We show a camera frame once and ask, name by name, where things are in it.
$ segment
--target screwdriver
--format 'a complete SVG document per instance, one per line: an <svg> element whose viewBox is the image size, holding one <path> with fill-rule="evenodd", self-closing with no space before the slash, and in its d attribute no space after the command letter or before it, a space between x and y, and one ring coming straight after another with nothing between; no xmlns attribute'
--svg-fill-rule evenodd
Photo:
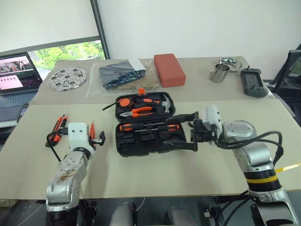
<svg viewBox="0 0 301 226"><path fill-rule="evenodd" d="M158 105L161 105L161 101L160 100L153 100L153 99L150 99L150 98L137 98L136 102L138 104L145 103L148 106L158 106Z"/></svg>
<svg viewBox="0 0 301 226"><path fill-rule="evenodd" d="M143 125L143 123L131 123L131 124L124 124L119 127L119 130L121 132L126 131L135 131L135 132L143 132L148 130L164 130L164 131L175 131L180 128L179 125L160 125L165 124L165 122L159 122L159 123L153 123L153 124L146 124ZM143 129L145 126L153 126L153 125L159 125L156 129Z"/></svg>

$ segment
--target open tool case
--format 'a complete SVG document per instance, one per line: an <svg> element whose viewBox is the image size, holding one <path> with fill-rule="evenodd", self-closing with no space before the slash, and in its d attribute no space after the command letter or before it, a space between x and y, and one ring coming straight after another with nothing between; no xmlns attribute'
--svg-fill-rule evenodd
<svg viewBox="0 0 301 226"><path fill-rule="evenodd" d="M148 110L141 111L139 114L150 114L120 115L142 107L151 107L151 110L147 108ZM150 152L164 153L176 149L171 145L164 144L164 141L181 140L186 142L180 123L176 126L166 124L166 119L174 113L174 103L166 92L140 93L139 95L118 97L115 116L120 122L116 127L116 147L119 154L128 157L148 155Z"/></svg>

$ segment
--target pliers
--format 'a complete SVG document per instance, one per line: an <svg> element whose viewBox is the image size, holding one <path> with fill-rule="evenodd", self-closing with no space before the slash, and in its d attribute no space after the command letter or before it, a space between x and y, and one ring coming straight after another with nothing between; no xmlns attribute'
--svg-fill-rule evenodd
<svg viewBox="0 0 301 226"><path fill-rule="evenodd" d="M139 116L153 114L153 112L144 113L144 114L139 114L139 112L152 111L152 110L153 110L153 107L140 107L140 108L133 109L130 112L123 112L120 114L120 116L122 116L122 117L132 116L133 118L137 118Z"/></svg>

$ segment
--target black remote control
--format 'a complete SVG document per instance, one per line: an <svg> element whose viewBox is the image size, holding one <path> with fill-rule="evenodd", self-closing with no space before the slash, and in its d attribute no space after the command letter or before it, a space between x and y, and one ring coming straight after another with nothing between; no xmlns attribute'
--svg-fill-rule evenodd
<svg viewBox="0 0 301 226"><path fill-rule="evenodd" d="M265 97L268 90L263 86L260 78L261 70L255 68L244 68L240 72L243 82L244 93L252 97Z"/></svg>

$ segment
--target orange pliers handle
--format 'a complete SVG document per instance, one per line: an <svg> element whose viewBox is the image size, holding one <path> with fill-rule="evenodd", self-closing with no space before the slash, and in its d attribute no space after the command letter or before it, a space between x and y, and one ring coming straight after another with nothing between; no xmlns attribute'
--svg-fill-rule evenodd
<svg viewBox="0 0 301 226"><path fill-rule="evenodd" d="M148 115L148 114L153 114L153 112L150 112L150 113L144 113L144 114L139 114L139 112L151 111L151 110L153 110L152 107L140 107L140 108L133 109L133 110L131 110L131 112L132 112L132 117L133 117L133 118L137 118L137 117L139 117L139 116Z"/></svg>

